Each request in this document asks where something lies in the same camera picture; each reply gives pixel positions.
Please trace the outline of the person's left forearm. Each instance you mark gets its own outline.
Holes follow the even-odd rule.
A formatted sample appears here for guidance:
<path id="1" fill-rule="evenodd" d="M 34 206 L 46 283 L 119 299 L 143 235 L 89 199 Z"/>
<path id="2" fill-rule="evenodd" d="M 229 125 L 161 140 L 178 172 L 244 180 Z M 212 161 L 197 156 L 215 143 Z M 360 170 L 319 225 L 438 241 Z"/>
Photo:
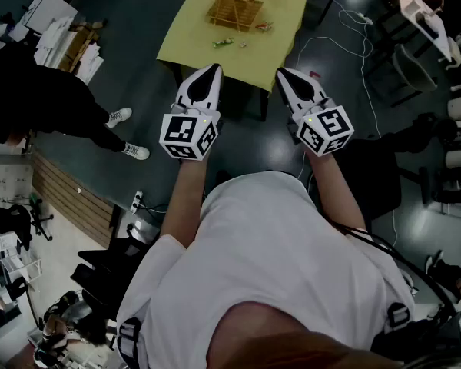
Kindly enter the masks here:
<path id="1" fill-rule="evenodd" d="M 161 226 L 161 235 L 170 235 L 185 248 L 194 241 L 200 225 L 207 157 L 202 161 L 183 160 Z"/>

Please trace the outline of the grey chair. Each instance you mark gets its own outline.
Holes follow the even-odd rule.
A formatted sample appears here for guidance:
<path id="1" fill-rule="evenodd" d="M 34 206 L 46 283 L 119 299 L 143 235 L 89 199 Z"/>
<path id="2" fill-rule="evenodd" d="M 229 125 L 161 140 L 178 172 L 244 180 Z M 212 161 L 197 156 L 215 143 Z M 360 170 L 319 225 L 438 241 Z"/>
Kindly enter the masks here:
<path id="1" fill-rule="evenodd" d="M 403 45 L 398 44 L 394 48 L 392 61 L 398 74 L 413 90 L 430 92 L 437 89 L 436 80 Z"/>

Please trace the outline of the wooden slatted panel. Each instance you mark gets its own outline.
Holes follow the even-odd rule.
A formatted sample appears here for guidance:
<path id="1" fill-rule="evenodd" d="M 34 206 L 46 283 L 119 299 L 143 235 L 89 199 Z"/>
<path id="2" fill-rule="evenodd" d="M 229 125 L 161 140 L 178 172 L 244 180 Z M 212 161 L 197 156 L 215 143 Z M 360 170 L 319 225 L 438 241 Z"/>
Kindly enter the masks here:
<path id="1" fill-rule="evenodd" d="M 108 248 L 120 208 L 91 193 L 39 153 L 32 155 L 32 187 L 76 228 Z"/>

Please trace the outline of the brown cardboard stack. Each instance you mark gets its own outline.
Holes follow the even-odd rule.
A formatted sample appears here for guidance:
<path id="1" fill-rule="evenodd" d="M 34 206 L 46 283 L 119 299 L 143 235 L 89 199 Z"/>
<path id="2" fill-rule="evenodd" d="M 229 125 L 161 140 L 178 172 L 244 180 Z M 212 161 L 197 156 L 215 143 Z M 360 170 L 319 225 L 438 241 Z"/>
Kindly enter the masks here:
<path id="1" fill-rule="evenodd" d="M 64 52 L 60 52 L 60 60 L 57 69 L 65 72 L 75 73 L 83 54 L 89 45 L 97 44 L 100 38 L 99 32 L 108 21 L 96 22 L 73 22 L 69 29 L 63 46 Z"/>

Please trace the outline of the person's white shirt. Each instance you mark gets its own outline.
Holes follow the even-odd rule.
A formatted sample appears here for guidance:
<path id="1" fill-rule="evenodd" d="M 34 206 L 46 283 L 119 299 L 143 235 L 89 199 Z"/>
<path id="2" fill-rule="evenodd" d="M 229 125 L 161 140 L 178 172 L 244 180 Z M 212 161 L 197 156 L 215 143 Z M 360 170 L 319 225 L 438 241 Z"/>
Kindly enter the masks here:
<path id="1" fill-rule="evenodd" d="M 140 369 L 206 369 L 220 319 L 244 302 L 368 349 L 392 305 L 414 309 L 399 268 L 370 242 L 335 229 L 290 175 L 226 181 L 188 248 L 163 235 L 144 256 L 118 311 L 118 350 L 136 351 Z"/>

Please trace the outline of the black office chair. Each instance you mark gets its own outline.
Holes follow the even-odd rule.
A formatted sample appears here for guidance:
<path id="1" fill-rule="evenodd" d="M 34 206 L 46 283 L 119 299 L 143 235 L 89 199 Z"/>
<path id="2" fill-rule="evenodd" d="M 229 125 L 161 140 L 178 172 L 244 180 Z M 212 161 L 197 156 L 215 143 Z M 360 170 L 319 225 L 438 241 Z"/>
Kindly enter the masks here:
<path id="1" fill-rule="evenodd" d="M 41 207 L 39 204 L 30 204 L 30 209 L 21 204 L 14 204 L 10 208 L 0 208 L 0 234 L 13 232 L 17 237 L 16 248 L 30 248 L 32 241 L 31 226 L 35 228 L 37 235 L 42 235 L 47 241 L 53 237 L 48 235 L 43 228 L 46 221 L 54 218 L 50 214 L 46 218 L 41 217 Z"/>

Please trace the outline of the person's right forearm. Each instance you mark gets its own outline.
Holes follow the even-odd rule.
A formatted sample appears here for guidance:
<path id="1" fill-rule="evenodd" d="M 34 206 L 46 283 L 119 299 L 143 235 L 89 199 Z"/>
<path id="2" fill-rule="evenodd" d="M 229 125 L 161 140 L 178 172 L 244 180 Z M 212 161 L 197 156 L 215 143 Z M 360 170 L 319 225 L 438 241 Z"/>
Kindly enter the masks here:
<path id="1" fill-rule="evenodd" d="M 366 230 L 360 207 L 348 186 L 333 155 L 317 156 L 306 150 L 323 213 L 333 225 L 341 224 L 349 228 Z"/>

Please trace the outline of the pile of white sheets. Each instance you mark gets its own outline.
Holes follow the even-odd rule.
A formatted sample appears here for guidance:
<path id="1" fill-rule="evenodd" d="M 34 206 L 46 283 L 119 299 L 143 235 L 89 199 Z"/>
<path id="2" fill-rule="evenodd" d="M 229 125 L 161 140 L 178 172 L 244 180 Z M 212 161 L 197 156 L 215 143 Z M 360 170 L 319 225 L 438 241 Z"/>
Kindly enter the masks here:
<path id="1" fill-rule="evenodd" d="M 67 38 L 68 29 L 73 22 L 73 18 L 64 17 L 49 25 L 36 46 L 34 59 L 38 65 L 57 69 L 57 64 L 61 59 L 60 52 L 64 52 L 66 49 L 63 43 Z M 78 70 L 75 73 L 71 73 L 86 85 L 89 84 L 104 62 L 104 59 L 100 55 L 100 48 L 98 43 L 89 45 L 77 66 Z"/>

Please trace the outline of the white desk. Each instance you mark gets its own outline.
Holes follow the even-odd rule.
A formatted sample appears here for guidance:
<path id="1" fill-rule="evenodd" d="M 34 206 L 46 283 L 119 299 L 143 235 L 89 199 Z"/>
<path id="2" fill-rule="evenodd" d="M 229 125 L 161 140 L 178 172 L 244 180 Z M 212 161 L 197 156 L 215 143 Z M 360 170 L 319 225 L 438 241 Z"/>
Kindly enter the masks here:
<path id="1" fill-rule="evenodd" d="M 443 20 L 438 16 L 443 9 L 444 0 L 433 1 L 439 3 L 436 9 L 432 9 L 424 0 L 399 0 L 400 13 L 451 62 L 449 39 Z"/>

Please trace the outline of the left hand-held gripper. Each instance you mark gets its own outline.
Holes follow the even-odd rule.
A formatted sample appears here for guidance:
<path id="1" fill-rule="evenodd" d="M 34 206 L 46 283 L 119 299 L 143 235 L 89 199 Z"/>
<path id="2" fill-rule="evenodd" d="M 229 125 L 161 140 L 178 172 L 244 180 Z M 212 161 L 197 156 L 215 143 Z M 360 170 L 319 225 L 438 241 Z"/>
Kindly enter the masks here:
<path id="1" fill-rule="evenodd" d="M 202 161 L 218 136 L 221 113 L 217 103 L 223 78 L 222 67 L 211 64 L 185 79 L 171 112 L 164 114 L 159 144 L 172 157 Z"/>

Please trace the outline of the white box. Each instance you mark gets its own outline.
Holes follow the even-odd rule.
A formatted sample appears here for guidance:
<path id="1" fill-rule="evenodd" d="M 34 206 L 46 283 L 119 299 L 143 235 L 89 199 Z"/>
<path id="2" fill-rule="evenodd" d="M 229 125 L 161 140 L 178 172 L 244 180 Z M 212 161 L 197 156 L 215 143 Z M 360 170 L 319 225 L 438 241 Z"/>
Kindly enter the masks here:
<path id="1" fill-rule="evenodd" d="M 33 0 L 19 23 L 42 35 L 52 22 L 77 14 L 78 10 L 64 0 Z"/>

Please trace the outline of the black backpack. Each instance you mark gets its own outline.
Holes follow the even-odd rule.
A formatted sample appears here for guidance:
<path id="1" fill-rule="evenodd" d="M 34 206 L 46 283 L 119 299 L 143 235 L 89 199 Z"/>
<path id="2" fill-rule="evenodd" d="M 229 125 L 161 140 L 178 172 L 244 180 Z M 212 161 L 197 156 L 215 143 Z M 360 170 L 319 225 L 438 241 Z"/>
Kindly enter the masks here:
<path id="1" fill-rule="evenodd" d="M 411 321 L 390 317 L 370 350 L 393 361 L 411 364 L 421 359 L 461 353 L 460 316 Z"/>

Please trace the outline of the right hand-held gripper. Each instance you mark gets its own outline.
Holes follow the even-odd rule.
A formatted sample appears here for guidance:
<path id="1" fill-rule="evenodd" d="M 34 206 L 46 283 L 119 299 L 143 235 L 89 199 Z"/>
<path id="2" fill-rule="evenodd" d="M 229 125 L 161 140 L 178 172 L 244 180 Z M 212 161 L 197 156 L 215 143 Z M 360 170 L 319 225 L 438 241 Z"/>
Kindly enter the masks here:
<path id="1" fill-rule="evenodd" d="M 321 157 L 345 146 L 354 128 L 342 105 L 336 105 L 320 83 L 293 68 L 278 68 L 276 82 L 292 120 L 296 137 L 316 156 Z"/>

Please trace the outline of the wooden two-tier rack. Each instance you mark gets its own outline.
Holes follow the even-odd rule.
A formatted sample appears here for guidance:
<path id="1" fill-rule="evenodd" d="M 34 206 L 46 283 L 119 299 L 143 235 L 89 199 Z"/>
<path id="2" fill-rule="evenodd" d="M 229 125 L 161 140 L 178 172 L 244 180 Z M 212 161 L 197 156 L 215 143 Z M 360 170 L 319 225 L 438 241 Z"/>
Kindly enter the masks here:
<path id="1" fill-rule="evenodd" d="M 207 12 L 214 25 L 248 31 L 263 6 L 259 0 L 215 0 Z"/>

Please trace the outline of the person's neck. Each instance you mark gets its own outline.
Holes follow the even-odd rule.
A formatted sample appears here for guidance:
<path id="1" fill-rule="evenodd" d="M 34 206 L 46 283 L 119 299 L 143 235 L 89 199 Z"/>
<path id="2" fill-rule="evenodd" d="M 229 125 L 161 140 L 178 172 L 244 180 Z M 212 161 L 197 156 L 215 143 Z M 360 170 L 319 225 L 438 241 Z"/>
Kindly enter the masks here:
<path id="1" fill-rule="evenodd" d="M 253 302 L 220 319 L 207 350 L 207 369 L 374 369 L 381 360 L 308 331 L 289 314 Z"/>

